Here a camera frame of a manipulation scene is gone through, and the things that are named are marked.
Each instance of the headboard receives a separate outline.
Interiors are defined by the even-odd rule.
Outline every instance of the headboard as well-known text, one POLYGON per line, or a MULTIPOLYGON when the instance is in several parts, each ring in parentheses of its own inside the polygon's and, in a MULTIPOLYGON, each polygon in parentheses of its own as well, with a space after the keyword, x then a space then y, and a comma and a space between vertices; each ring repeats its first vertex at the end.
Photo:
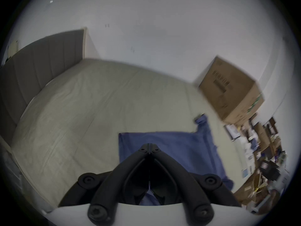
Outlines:
POLYGON ((84 57, 85 29, 37 40, 0 69, 0 135, 10 145, 27 105, 53 78, 84 57))

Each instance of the bed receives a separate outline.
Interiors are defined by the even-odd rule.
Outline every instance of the bed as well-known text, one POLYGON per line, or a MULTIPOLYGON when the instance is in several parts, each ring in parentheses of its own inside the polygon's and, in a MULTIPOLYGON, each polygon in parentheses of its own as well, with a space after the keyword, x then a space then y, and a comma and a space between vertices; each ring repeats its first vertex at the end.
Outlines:
POLYGON ((243 179, 235 146, 199 89, 137 66, 85 58, 85 33, 38 40, 0 71, 0 134, 34 190, 57 207, 78 176, 118 165, 119 133, 194 132, 194 118, 205 113, 236 191, 243 179))

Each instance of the blue towel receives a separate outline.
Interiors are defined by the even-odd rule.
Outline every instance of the blue towel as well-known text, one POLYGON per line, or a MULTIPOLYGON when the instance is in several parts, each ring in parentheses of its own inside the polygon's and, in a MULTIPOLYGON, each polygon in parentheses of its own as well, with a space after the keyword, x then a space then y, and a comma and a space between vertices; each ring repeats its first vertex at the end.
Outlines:
MULTIPOLYGON (((174 158, 188 172, 218 175, 225 186, 232 190, 233 181, 226 176, 222 161, 213 143, 206 115, 195 120, 197 132, 147 132, 119 133, 119 160, 122 162, 143 144, 153 143, 174 158)), ((141 205, 159 205, 149 191, 141 205)))

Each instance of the white wall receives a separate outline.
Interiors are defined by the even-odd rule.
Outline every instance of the white wall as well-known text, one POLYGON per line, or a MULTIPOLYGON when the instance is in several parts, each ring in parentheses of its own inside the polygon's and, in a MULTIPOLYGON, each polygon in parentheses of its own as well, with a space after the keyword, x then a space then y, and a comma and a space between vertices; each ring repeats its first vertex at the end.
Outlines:
POLYGON ((291 81, 301 60, 292 32, 269 0, 49 2, 28 4, 10 42, 18 40, 21 49, 42 37, 86 26, 93 57, 128 62, 195 84, 220 55, 259 81, 266 99, 259 118, 266 122, 275 114, 283 148, 294 154, 300 128, 297 122, 293 129, 288 125, 299 115, 301 100, 297 103, 292 95, 299 88, 291 81))

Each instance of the mattress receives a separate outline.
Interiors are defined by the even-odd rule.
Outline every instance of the mattress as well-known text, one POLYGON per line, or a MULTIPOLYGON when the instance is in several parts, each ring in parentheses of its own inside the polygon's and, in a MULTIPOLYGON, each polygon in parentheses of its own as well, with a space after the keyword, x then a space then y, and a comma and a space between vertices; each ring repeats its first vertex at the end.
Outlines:
POLYGON ((233 191, 242 184, 235 146, 198 88, 139 67, 84 59, 35 96, 13 136, 13 157, 50 205, 86 172, 113 170, 122 132, 194 132, 194 118, 209 126, 233 191))

